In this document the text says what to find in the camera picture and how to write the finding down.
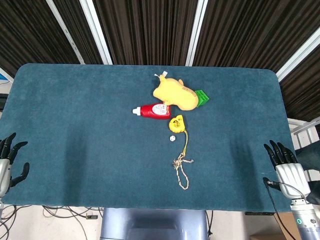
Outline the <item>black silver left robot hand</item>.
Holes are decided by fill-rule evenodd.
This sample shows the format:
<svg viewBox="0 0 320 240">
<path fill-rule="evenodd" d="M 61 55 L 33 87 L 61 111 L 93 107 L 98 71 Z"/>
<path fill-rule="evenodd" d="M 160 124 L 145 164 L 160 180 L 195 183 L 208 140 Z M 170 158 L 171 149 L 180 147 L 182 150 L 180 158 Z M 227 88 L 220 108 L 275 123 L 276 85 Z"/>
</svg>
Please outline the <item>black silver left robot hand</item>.
<svg viewBox="0 0 320 240">
<path fill-rule="evenodd" d="M 3 198 L 10 188 L 24 181 L 30 171 L 30 163 L 25 162 L 21 174 L 16 178 L 12 178 L 12 166 L 18 151 L 28 144 L 27 141 L 22 141 L 11 147 L 15 137 L 16 133 L 13 132 L 8 137 L 0 140 L 0 198 Z"/>
</svg>

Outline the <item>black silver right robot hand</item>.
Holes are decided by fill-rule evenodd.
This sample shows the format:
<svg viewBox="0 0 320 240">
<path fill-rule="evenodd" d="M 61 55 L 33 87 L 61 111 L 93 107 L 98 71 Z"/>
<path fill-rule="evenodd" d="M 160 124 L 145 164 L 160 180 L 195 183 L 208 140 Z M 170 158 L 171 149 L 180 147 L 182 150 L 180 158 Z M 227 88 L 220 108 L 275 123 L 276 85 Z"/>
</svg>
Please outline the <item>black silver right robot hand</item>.
<svg viewBox="0 0 320 240">
<path fill-rule="evenodd" d="M 282 143 L 273 140 L 269 143 L 263 146 L 275 170 L 277 181 L 264 177 L 264 185 L 282 192 L 290 200 L 306 200 L 311 190 L 302 165 L 298 163 L 293 152 Z"/>
</svg>

